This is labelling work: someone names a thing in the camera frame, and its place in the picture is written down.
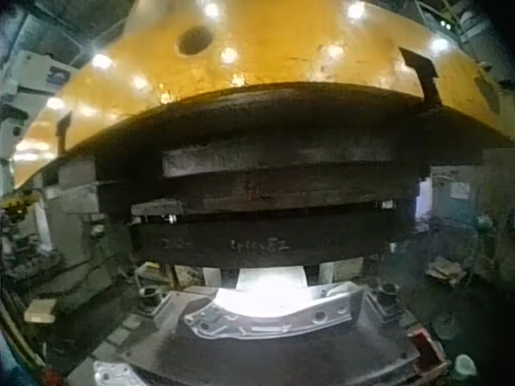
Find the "bright light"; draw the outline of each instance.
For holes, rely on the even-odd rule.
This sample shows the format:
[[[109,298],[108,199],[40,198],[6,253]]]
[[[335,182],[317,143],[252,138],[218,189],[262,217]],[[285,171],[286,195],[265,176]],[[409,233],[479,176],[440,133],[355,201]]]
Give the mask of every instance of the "bright light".
[[[236,59],[238,59],[238,53],[234,48],[227,47],[222,51],[220,58],[222,63],[231,64],[236,62]]]
[[[25,151],[25,150],[46,151],[48,149],[50,149],[50,145],[48,145],[45,142],[20,141],[16,145],[16,151]]]
[[[135,76],[132,79],[132,83],[137,90],[143,90],[148,85],[146,79],[140,76]]]
[[[231,84],[234,87],[245,86],[245,77],[243,75],[234,74],[233,78],[231,79]]]
[[[111,58],[109,58],[106,55],[96,54],[93,57],[93,66],[94,67],[102,68],[105,70],[105,69],[111,67],[111,64],[113,64],[113,61],[111,60]]]
[[[45,142],[35,142],[32,145],[32,148],[36,149],[36,150],[40,150],[40,151],[46,151],[46,150],[50,149],[50,145],[48,145]]]
[[[431,50],[440,52],[449,48],[449,41],[447,39],[438,38],[431,42]]]
[[[24,151],[29,150],[31,145],[27,141],[21,141],[18,145],[16,145],[16,151]]]
[[[209,18],[219,18],[220,17],[220,8],[214,2],[210,2],[204,7],[204,13]]]
[[[270,287],[258,292],[218,289],[214,302],[221,308],[255,318],[277,318],[303,310],[310,303],[309,291],[290,288],[285,283],[270,281]]]
[[[365,4],[363,2],[355,2],[347,9],[347,16],[349,18],[362,18],[365,14]]]
[[[168,93],[168,92],[162,93],[161,94],[161,103],[163,105],[165,105],[165,104],[170,103],[170,102],[172,102],[170,93]]]
[[[341,46],[331,44],[327,46],[327,53],[331,59],[338,59],[344,54],[344,49]]]
[[[51,152],[49,152],[49,151],[43,154],[43,158],[45,158],[45,159],[49,159],[50,160],[50,159],[54,159],[55,157],[56,157],[56,155],[51,153]]]
[[[52,110],[61,110],[64,107],[64,102],[60,98],[48,98],[47,107]]]
[[[82,106],[80,108],[80,113],[85,117],[92,117],[93,115],[95,115],[95,113],[97,113],[97,111],[92,107]]]
[[[36,153],[25,153],[13,155],[15,161],[37,161],[39,156]]]

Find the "metal bracket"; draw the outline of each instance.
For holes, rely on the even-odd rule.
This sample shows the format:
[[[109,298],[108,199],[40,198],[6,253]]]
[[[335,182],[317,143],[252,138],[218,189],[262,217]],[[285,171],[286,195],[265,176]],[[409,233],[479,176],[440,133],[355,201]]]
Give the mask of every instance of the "metal bracket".
[[[239,304],[256,304],[251,293],[219,289],[211,303],[183,318],[192,331],[203,339],[272,339],[306,334],[352,321],[353,315],[356,312],[359,314],[363,296],[363,289],[351,282],[318,285],[296,292],[296,296],[306,299],[303,307],[281,316],[256,317],[220,306],[228,304],[217,301],[221,291],[224,291],[225,297],[227,294],[233,295]],[[353,297],[359,298],[359,303],[354,303],[359,304],[354,312],[351,302]]]

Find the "yellow painted steel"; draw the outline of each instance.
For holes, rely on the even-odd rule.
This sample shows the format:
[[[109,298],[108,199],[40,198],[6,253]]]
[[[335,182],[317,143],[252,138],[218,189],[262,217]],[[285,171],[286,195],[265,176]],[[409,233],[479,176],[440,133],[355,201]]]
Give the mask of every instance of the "yellow painted steel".
[[[433,61],[444,106],[504,130],[500,114],[477,87],[484,74],[474,61],[443,35],[407,18],[337,0],[213,3],[216,12],[207,11],[206,2],[177,6],[163,21],[106,49],[113,61],[108,68],[90,64],[76,74],[56,96],[63,102],[54,101],[59,109],[45,108],[28,130],[24,143],[37,157],[18,157],[15,185],[52,160],[56,123],[70,111],[67,149],[162,103],[242,85],[338,82],[422,98],[417,74],[405,65],[400,47]],[[212,31],[212,43],[196,55],[181,54],[181,36],[197,26]],[[490,87],[496,91],[496,85]]]

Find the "aluminum part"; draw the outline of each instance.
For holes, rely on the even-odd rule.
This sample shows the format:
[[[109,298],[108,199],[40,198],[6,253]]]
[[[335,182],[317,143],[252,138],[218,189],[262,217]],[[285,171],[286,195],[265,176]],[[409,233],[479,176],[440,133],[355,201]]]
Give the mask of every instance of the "aluminum part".
[[[148,386],[126,363],[96,361],[93,366],[97,386]]]
[[[220,291],[230,292],[243,301],[249,294],[238,290],[219,289],[219,293]],[[203,339],[273,339],[301,335],[352,321],[351,299],[359,298],[361,307],[363,289],[347,282],[300,289],[297,294],[307,298],[307,301],[302,308],[282,316],[256,317],[238,314],[220,306],[215,298],[207,306],[185,315],[183,320]]]

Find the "round hole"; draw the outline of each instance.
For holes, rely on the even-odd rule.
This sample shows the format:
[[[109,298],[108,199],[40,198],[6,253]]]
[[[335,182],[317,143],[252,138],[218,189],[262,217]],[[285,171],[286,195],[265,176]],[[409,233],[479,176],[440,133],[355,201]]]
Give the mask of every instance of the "round hole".
[[[183,55],[196,55],[212,43],[212,32],[205,26],[192,27],[179,38],[179,52]]]
[[[143,294],[145,296],[151,296],[151,295],[155,294],[155,288],[148,288],[148,287],[144,288],[143,289]]]
[[[387,283],[382,285],[383,292],[386,294],[396,294],[397,293],[397,287],[393,284]]]
[[[318,322],[318,323],[321,323],[321,322],[324,322],[326,319],[326,315],[325,315],[325,312],[323,311],[317,311],[315,313],[315,317],[313,318],[313,322]]]

